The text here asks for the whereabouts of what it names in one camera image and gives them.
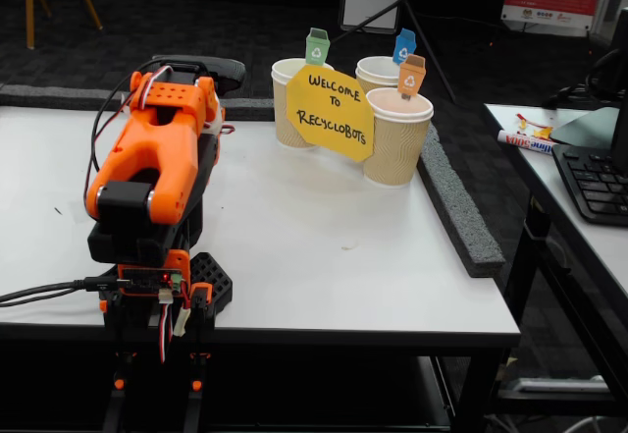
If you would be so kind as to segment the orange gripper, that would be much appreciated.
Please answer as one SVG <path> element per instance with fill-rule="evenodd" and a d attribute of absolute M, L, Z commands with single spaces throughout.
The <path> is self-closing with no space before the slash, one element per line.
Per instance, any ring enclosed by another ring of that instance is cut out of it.
<path fill-rule="evenodd" d="M 225 122 L 225 110 L 222 107 L 215 88 L 215 82 L 211 77 L 200 77 L 195 85 L 203 93 L 205 101 L 205 129 L 220 129 Z"/>

